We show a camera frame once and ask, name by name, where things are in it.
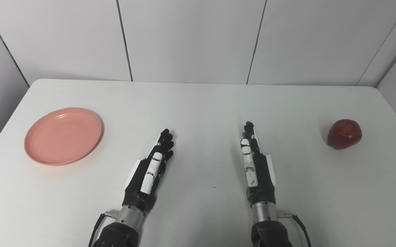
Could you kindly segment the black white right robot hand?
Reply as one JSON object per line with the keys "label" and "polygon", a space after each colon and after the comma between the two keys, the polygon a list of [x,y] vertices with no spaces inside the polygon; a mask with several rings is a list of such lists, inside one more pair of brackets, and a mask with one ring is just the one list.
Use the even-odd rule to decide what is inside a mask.
{"label": "black white right robot hand", "polygon": [[250,207],[257,203],[276,204],[275,186],[270,175],[267,157],[262,153],[254,124],[247,121],[240,141],[244,173],[247,182],[246,196]]}

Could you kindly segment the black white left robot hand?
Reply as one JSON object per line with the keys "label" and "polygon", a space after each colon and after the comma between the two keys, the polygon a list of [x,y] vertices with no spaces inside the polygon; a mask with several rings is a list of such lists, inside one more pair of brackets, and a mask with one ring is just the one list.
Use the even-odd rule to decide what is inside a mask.
{"label": "black white left robot hand", "polygon": [[173,134],[164,129],[147,158],[138,161],[126,189],[122,205],[148,214],[156,203],[156,191],[166,172],[167,161],[174,155]]}

